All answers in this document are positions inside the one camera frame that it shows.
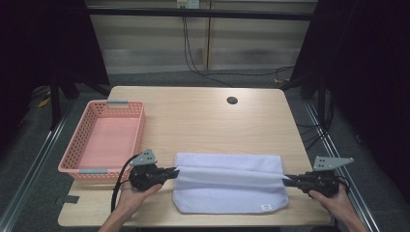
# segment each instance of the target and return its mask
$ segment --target basket handle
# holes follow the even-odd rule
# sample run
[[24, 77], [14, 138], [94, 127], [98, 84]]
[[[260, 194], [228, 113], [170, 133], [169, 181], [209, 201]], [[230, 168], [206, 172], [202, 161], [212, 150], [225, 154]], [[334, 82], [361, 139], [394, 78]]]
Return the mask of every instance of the basket handle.
[[107, 174], [108, 169], [79, 169], [79, 174]]

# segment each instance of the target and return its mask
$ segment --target white cloth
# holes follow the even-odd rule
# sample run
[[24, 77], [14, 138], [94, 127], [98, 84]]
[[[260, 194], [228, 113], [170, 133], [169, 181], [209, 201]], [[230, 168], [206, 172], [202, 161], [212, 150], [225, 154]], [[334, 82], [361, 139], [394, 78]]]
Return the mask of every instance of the white cloth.
[[280, 156], [179, 153], [173, 200], [183, 213], [260, 214], [288, 204]]

